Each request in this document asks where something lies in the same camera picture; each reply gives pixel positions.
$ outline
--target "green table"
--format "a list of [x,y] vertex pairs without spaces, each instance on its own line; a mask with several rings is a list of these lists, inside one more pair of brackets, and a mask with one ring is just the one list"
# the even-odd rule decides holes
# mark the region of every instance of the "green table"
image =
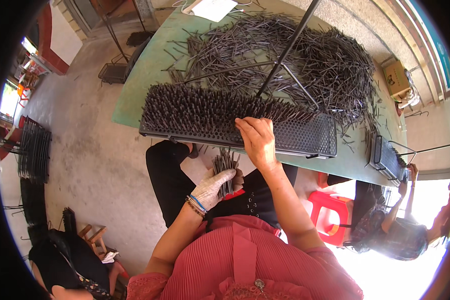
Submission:
[[[305,14],[304,10],[279,0],[260,0],[260,5],[267,8],[269,12],[286,13],[300,17]],[[255,4],[252,4],[250,8],[244,8],[246,11],[262,10]],[[205,32],[210,27],[223,26],[232,21],[234,19],[224,17],[222,21],[215,23],[204,18],[182,14],[180,8],[177,8],[158,29],[138,58],[118,98],[112,121],[131,127],[139,127],[142,117],[141,107],[144,106],[145,97],[150,86],[157,83],[171,82],[168,73],[161,70],[167,69],[175,60],[164,49],[167,49],[176,58],[182,56],[181,53],[175,51],[173,48],[175,47],[180,51],[184,50],[183,48],[180,48],[174,43],[168,43],[171,40],[186,41],[189,34],[182,30],[182,28],[189,32],[195,32],[197,30],[198,32]],[[326,29],[330,27],[329,24],[317,17],[312,17],[308,22],[308,26],[315,29],[320,29],[320,27]],[[184,57],[175,67],[183,70],[186,67],[186,63],[187,57]],[[378,96],[374,101],[381,99],[381,103],[377,104],[380,107],[380,114],[382,114],[378,118],[378,122],[382,124],[379,127],[380,134],[387,139],[407,145],[406,133],[401,129],[401,126],[405,124],[405,119],[403,116],[401,118],[397,116],[395,104],[389,96],[382,69],[378,67],[378,70],[374,77],[379,85],[379,89],[377,89]],[[347,135],[350,136],[350,138],[345,137],[347,142],[354,141],[354,143],[350,144],[354,148],[354,152],[352,152],[341,138],[341,135],[339,135],[337,138],[337,156],[335,158],[306,159],[303,156],[277,154],[277,159],[283,163],[306,169],[390,186],[390,182],[386,177],[370,165],[366,166],[368,163],[365,155],[366,145],[365,142],[362,142],[365,139],[364,131],[362,129],[348,129]],[[243,153],[243,149],[237,149],[237,151]]]

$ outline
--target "bracelet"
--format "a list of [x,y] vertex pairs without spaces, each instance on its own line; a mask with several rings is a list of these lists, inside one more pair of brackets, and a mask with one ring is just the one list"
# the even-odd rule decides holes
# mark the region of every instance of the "bracelet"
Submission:
[[193,200],[195,200],[195,202],[202,208],[202,210],[204,210],[205,213],[208,213],[208,211],[205,209],[205,207],[197,200],[197,198],[195,198],[192,194],[190,194],[190,197],[193,198]]
[[198,202],[196,201],[196,198],[192,195],[186,197],[186,201],[193,205],[195,209],[197,209],[202,215],[205,215],[208,213],[208,211]]
[[188,199],[186,199],[185,202],[187,202],[188,205],[193,209],[193,211],[196,212],[200,217],[202,217],[202,218],[205,217],[205,215],[202,214],[201,212],[199,212],[199,211],[195,208],[195,206],[194,206]]

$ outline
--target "red pillar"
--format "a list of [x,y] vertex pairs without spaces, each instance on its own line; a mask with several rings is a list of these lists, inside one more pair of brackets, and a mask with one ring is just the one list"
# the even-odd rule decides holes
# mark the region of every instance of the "red pillar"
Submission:
[[52,40],[52,9],[50,9],[50,5],[45,5],[37,18],[37,22],[39,32],[38,55],[54,73],[65,75],[70,66],[50,49]]

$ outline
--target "cardboard box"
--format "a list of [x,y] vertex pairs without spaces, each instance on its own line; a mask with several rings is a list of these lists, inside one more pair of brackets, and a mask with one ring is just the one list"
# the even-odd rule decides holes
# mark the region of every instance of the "cardboard box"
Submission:
[[386,67],[383,72],[387,80],[388,91],[395,101],[401,102],[401,99],[407,95],[410,90],[410,83],[405,75],[405,69],[400,61],[397,61]]

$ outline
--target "woman's right hand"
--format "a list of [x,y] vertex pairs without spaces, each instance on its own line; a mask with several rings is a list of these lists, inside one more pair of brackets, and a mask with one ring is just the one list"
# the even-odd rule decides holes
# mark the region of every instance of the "woman's right hand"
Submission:
[[245,151],[261,173],[273,171],[281,164],[275,157],[275,135],[272,120],[267,118],[236,118],[235,126],[240,130]]

